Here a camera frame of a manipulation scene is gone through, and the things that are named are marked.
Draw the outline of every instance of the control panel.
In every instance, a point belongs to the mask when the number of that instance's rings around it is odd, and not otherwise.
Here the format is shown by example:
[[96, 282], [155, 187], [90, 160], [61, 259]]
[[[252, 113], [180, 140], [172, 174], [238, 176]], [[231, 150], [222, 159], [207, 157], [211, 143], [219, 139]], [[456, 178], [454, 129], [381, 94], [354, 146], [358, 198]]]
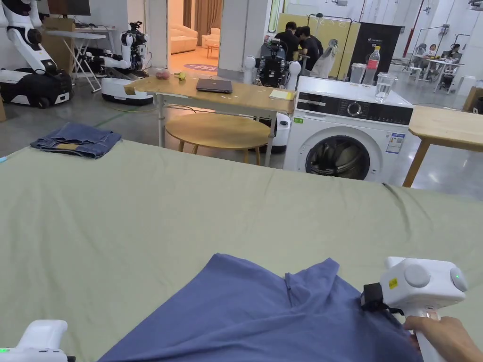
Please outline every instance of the control panel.
[[297, 109], [396, 125], [409, 125], [412, 116], [412, 108], [310, 93], [299, 94]]

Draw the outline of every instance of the yellow notepad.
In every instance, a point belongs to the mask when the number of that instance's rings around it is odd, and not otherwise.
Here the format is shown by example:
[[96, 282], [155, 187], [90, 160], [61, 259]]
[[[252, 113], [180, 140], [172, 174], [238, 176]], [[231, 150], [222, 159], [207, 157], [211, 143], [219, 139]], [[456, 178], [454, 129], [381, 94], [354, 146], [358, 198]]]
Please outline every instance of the yellow notepad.
[[286, 99], [286, 100], [294, 100], [294, 96], [295, 94], [293, 93], [279, 91], [276, 89], [270, 94], [270, 98]]

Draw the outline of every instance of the round rug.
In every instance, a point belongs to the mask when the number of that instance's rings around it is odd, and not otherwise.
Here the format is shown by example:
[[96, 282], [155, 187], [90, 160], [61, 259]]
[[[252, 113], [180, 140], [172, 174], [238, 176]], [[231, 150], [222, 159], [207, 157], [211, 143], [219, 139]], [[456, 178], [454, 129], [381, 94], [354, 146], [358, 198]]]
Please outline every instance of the round rug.
[[218, 71], [217, 66], [208, 64], [185, 64], [185, 68], [203, 71]]

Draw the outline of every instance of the laptop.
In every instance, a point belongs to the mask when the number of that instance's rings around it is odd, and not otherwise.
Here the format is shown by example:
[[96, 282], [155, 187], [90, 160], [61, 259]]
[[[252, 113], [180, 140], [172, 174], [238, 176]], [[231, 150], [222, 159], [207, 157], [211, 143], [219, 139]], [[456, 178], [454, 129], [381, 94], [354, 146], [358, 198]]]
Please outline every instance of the laptop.
[[216, 79], [198, 79], [196, 89], [200, 92], [212, 93], [232, 93], [233, 87], [230, 81], [220, 81]]

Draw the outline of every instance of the curtain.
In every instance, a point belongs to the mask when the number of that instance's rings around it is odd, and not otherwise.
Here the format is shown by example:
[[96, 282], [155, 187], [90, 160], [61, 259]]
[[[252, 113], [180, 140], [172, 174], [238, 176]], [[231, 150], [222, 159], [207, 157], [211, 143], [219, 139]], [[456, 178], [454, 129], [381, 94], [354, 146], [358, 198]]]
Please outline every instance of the curtain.
[[223, 0], [197, 0], [195, 11], [195, 30], [198, 32], [198, 45], [201, 36], [210, 33], [211, 28], [221, 28]]
[[192, 0], [184, 0], [183, 2], [183, 25], [191, 27], [191, 3]]

